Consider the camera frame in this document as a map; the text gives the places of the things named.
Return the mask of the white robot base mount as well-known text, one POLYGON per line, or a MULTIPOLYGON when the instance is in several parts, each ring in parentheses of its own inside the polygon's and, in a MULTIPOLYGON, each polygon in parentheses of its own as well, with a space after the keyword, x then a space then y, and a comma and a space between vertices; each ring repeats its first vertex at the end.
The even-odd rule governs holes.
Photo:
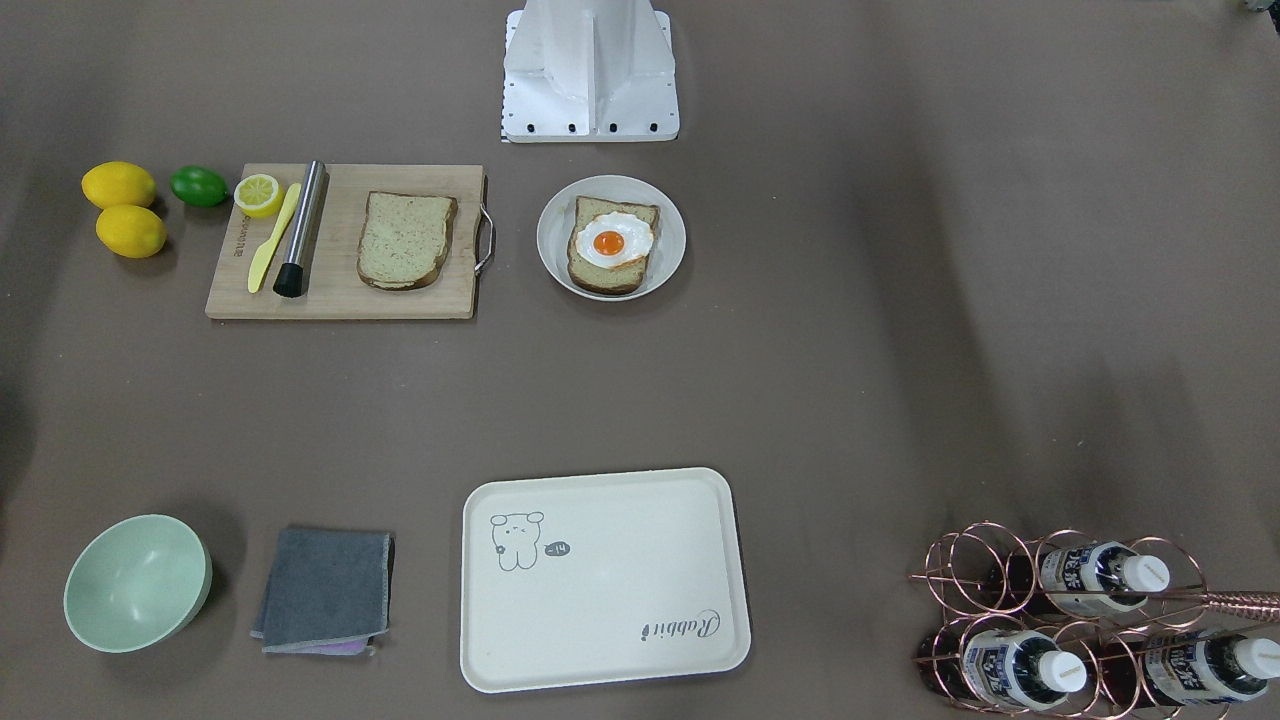
POLYGON ((527 1, 506 17, 500 138, 678 137, 671 18, 649 1, 527 1))

